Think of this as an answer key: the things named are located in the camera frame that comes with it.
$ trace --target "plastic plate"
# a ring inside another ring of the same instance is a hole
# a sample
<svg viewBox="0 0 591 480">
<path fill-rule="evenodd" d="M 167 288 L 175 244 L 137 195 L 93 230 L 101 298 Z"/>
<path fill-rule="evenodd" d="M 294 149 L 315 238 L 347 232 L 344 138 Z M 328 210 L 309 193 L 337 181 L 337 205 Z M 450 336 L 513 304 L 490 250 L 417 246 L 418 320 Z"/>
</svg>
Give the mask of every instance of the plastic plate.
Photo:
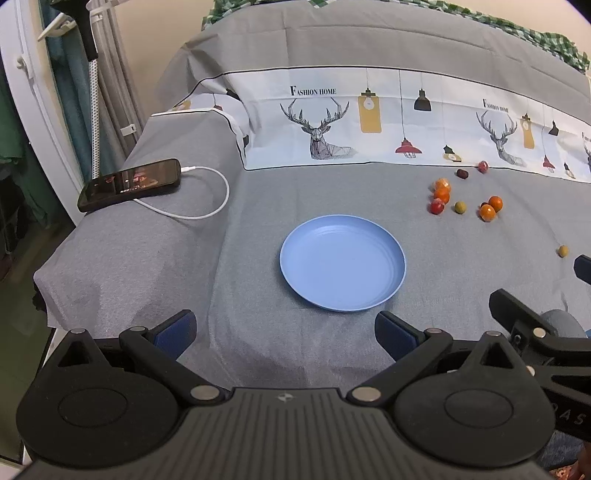
<svg viewBox="0 0 591 480">
<path fill-rule="evenodd" d="M 279 256 L 291 288 L 336 312 L 358 312 L 392 297 L 406 275 L 406 258 L 384 228 L 352 215 L 327 215 L 296 227 Z"/>
</svg>

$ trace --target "blue gripper pad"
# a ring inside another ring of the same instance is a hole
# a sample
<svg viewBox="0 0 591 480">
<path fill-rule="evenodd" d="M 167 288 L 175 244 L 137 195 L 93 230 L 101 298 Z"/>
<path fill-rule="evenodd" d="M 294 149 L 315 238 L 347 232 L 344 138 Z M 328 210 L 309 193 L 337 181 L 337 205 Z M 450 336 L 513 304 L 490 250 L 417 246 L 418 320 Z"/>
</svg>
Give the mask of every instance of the blue gripper pad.
<svg viewBox="0 0 591 480">
<path fill-rule="evenodd" d="M 375 318 L 375 339 L 394 360 L 400 360 L 425 340 L 425 334 L 390 312 Z"/>
<path fill-rule="evenodd" d="M 181 310 L 151 329 L 146 338 L 170 358 L 177 359 L 197 336 L 197 319 L 191 310 Z"/>
</svg>

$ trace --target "green curtain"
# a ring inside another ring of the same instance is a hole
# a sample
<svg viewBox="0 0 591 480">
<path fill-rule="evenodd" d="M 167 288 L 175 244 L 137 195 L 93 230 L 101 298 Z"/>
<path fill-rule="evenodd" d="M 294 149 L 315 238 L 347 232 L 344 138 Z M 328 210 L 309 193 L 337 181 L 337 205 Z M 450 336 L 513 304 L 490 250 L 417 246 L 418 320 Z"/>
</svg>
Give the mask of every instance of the green curtain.
<svg viewBox="0 0 591 480">
<path fill-rule="evenodd" d="M 0 163 L 7 164 L 14 183 L 37 222 L 51 225 L 62 210 L 22 127 L 12 101 L 0 57 Z"/>
</svg>

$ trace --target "orange cherry tomato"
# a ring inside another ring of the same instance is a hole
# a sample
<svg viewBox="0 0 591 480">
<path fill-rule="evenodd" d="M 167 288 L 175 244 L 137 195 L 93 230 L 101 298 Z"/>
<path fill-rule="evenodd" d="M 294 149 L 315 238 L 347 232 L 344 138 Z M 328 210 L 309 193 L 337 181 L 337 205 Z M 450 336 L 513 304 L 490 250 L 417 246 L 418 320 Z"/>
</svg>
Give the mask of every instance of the orange cherry tomato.
<svg viewBox="0 0 591 480">
<path fill-rule="evenodd" d="M 435 190 L 433 194 L 434 199 L 440 199 L 443 203 L 449 202 L 449 190 L 445 187 L 441 187 Z"/>
<path fill-rule="evenodd" d="M 492 222 L 492 220 L 495 217 L 495 209 L 491 207 L 488 203 L 485 203 L 483 206 L 480 207 L 480 218 L 482 218 L 485 222 Z"/>
<path fill-rule="evenodd" d="M 501 197 L 491 197 L 488 200 L 488 204 L 493 207 L 495 209 L 496 213 L 499 213 L 501 211 L 501 209 L 503 208 L 503 200 L 501 199 Z"/>
<path fill-rule="evenodd" d="M 447 189 L 448 192 L 452 191 L 452 184 L 449 183 L 448 179 L 438 179 L 433 182 L 433 190 Z"/>
</svg>

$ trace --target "red cherry tomato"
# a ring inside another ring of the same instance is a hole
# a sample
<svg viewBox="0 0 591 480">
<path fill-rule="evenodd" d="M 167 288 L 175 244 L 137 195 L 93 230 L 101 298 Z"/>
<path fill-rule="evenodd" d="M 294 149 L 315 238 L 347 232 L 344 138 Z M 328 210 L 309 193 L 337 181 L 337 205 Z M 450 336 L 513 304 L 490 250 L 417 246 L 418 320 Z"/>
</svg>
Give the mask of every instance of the red cherry tomato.
<svg viewBox="0 0 591 480">
<path fill-rule="evenodd" d="M 439 215 L 445 209 L 445 203 L 440 199 L 435 199 L 431 202 L 431 213 L 433 215 Z"/>
</svg>

